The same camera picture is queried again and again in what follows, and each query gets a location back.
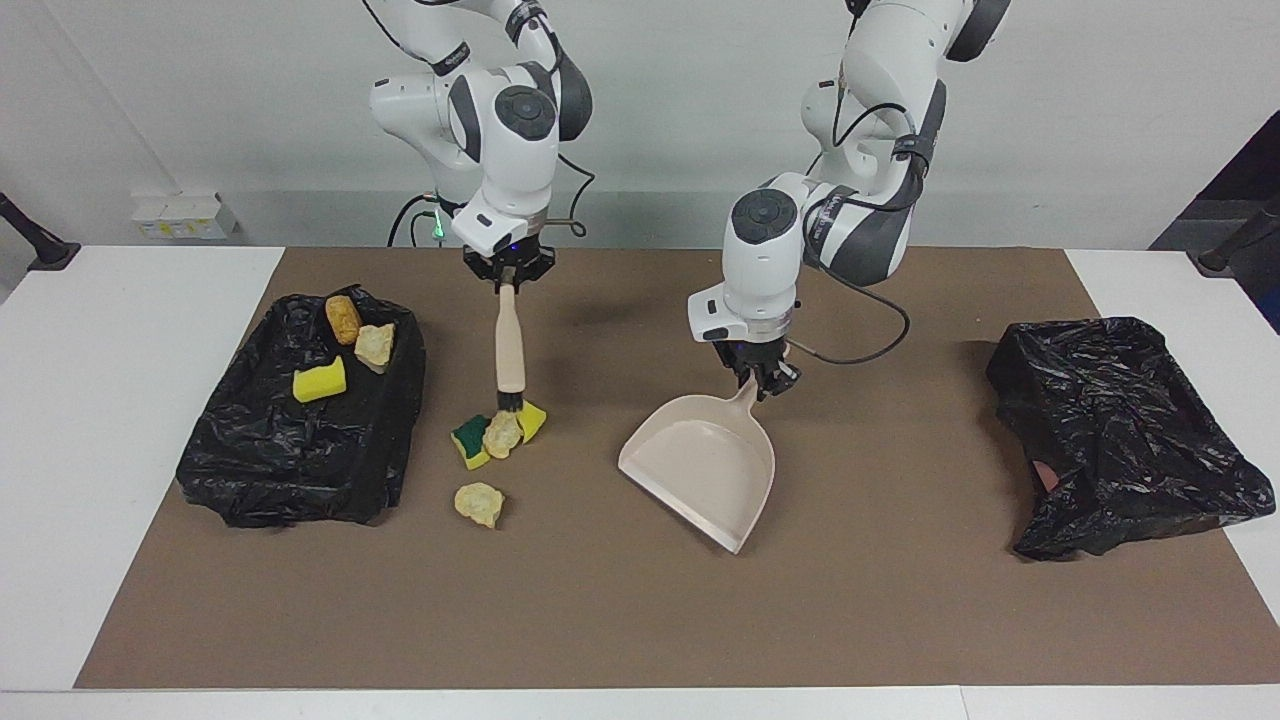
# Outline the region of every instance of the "dustpan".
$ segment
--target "dustpan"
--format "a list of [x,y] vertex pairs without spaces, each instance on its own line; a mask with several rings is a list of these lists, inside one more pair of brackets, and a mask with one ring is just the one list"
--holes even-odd
[[751,416],[755,391],[753,378],[730,400],[677,397],[618,456],[628,478],[735,555],[773,487],[773,443]]

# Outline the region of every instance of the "brown paper mat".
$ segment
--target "brown paper mat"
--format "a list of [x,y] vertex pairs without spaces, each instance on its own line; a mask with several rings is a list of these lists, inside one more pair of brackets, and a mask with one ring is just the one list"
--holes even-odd
[[[914,249],[884,283],[915,329],[758,416],[777,482],[732,557],[614,466],[677,395],[732,395],[685,325],[718,255],[570,250],[520,296],[550,413],[466,473],[448,432],[493,402],[497,300],[457,251],[288,250],[266,290],[364,283],[422,323],[429,380],[403,505],[378,528],[229,530],[164,500],[82,688],[566,688],[1280,682],[1280,629],[1221,532],[1028,564],[1016,439],[983,368],[1012,322],[1092,316],[1065,255]],[[805,270],[795,337],[861,354],[895,316]],[[511,501],[500,532],[461,484]]]

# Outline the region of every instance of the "black garbage bag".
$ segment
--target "black garbage bag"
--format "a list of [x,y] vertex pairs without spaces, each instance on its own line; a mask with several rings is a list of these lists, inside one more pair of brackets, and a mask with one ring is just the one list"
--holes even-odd
[[1275,512],[1271,483],[1142,320],[1011,325],[987,378],[1037,488],[1014,546],[1025,557],[1102,555]]
[[[390,364],[379,375],[333,336],[324,297],[276,300],[232,360],[178,462],[188,502],[237,528],[303,520],[369,523],[399,503],[413,423],[422,405],[426,351],[413,313],[369,295],[347,295],[365,324],[396,324]],[[293,397],[293,372],[340,355],[347,392]]]

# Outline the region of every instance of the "power outlet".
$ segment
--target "power outlet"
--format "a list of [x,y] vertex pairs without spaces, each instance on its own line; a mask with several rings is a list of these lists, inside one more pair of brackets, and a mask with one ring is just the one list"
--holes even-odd
[[138,197],[133,224],[148,240],[227,240],[236,215],[215,195]]

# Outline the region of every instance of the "yellow rock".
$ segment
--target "yellow rock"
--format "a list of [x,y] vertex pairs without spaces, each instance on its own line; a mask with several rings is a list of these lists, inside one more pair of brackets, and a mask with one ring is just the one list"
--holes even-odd
[[360,313],[356,304],[346,295],[334,295],[324,301],[324,314],[329,318],[329,327],[333,328],[333,337],[338,338],[338,345],[355,345],[360,336]]
[[392,342],[396,338],[396,325],[362,325],[356,337],[356,359],[366,368],[381,375],[392,361]]
[[516,414],[499,410],[484,432],[484,448],[493,457],[506,460],[511,455],[511,450],[520,445],[524,437],[525,432],[520,428],[520,419]]
[[506,498],[500,492],[485,483],[471,483],[462,486],[453,495],[453,509],[477,525],[494,529],[498,525],[498,515],[502,514],[503,500]]

